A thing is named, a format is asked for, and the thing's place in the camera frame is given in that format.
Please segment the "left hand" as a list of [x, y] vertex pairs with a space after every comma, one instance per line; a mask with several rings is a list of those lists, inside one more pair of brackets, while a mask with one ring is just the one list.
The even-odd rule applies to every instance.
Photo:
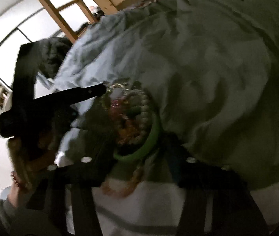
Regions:
[[38, 132], [23, 137], [12, 137], [7, 141], [13, 165], [12, 176], [18, 186], [30, 191], [42, 171], [52, 165], [59, 148], [57, 133]]

